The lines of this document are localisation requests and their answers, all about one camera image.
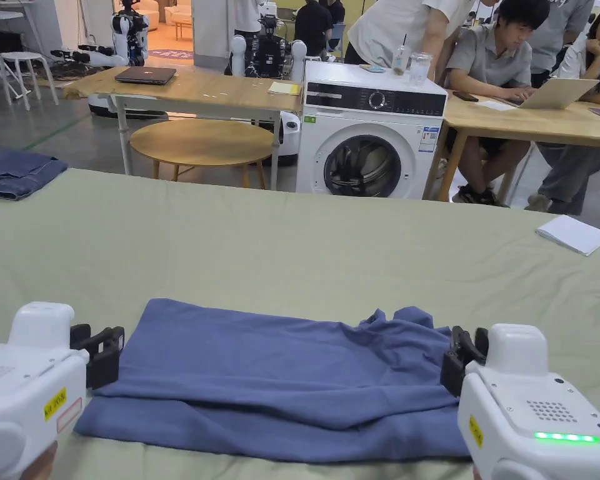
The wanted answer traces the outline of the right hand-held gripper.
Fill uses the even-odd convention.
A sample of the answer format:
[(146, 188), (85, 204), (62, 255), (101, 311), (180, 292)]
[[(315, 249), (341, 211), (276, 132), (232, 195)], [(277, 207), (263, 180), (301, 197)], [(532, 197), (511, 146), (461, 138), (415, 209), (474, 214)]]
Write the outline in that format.
[(600, 411), (548, 367), (530, 325), (495, 324), (483, 351), (451, 329), (440, 383), (459, 398), (458, 426), (480, 479), (600, 479)]

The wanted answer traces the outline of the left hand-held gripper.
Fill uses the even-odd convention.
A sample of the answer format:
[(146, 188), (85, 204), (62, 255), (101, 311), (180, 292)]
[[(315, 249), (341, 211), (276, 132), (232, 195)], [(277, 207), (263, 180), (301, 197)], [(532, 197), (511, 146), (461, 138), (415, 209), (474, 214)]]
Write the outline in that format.
[(82, 414), (86, 387), (118, 380), (124, 328), (92, 336), (88, 326), (86, 351), (75, 350), (74, 315), (67, 304), (31, 302), (17, 311), (0, 344), (0, 479), (21, 478), (57, 441)]

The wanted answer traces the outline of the person's left hand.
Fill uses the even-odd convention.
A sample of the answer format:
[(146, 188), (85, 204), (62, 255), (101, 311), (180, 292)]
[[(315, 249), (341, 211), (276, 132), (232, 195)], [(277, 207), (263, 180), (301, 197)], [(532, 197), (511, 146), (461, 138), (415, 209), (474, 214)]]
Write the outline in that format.
[(55, 441), (23, 472), (21, 480), (48, 480), (53, 470), (54, 459), (58, 448)]

